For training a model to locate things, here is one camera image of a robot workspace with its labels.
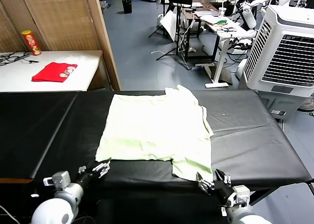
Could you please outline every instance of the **vent grille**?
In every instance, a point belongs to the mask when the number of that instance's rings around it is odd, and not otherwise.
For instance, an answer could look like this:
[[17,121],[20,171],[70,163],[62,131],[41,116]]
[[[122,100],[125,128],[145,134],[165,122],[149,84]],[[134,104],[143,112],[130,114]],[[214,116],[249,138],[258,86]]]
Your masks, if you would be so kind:
[[250,57],[247,60],[246,67],[244,69],[244,75],[248,80],[254,70],[254,67],[259,59],[262,49],[267,41],[270,34],[271,26],[267,21],[263,22],[261,29],[255,39],[254,48],[251,50]]
[[314,38],[284,35],[262,80],[314,86]]

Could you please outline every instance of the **snack can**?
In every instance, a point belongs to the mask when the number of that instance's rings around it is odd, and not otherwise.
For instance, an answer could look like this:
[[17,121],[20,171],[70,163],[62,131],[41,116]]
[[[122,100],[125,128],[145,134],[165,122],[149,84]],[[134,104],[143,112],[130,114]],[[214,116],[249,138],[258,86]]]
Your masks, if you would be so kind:
[[35,56],[40,55],[41,51],[38,47],[37,42],[35,41],[33,34],[31,33],[31,31],[25,30],[25,31],[22,31],[22,34],[23,34],[26,42],[28,43],[29,47],[31,48],[31,51],[33,52],[33,54]]

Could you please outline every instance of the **woven panel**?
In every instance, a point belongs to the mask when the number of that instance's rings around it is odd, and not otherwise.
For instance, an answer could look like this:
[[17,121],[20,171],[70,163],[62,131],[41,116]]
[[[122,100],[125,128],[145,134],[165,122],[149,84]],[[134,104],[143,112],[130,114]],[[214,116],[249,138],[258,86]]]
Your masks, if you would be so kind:
[[98,50],[86,0],[25,0],[51,51]]
[[24,30],[31,30],[39,48],[42,51],[47,51],[47,46],[24,0],[1,0],[1,2],[19,35],[22,36],[21,32]]
[[22,39],[14,30],[8,16],[0,3],[0,52],[25,51]]

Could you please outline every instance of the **gray floor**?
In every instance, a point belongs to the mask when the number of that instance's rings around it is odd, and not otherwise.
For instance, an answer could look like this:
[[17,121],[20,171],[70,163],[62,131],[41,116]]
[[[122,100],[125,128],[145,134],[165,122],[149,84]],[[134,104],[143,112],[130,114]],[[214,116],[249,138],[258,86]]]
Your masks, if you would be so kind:
[[[155,61],[161,54],[174,47],[169,40],[153,35],[157,15],[162,13],[162,6],[142,0],[132,0],[132,14],[123,14],[121,0],[106,0],[111,7],[104,11],[105,24],[110,38],[122,90],[164,90],[182,84],[189,89],[205,89],[209,82],[206,73],[187,71],[177,58],[165,57]],[[205,45],[210,53],[215,36],[202,34],[200,41],[193,38],[192,47],[199,49]],[[237,64],[228,69],[236,70]],[[308,113],[296,112],[285,122],[284,133],[290,140],[301,160],[314,176],[314,117]],[[281,187],[255,205],[255,211],[273,224],[312,224],[314,221],[314,197],[305,184]]]

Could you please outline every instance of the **trash can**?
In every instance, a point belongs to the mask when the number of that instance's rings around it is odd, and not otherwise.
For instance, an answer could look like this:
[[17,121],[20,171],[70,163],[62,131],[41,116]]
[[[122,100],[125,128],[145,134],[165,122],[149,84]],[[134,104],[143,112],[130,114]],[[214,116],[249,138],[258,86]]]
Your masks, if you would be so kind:
[[125,14],[132,13],[132,0],[122,0],[122,5]]

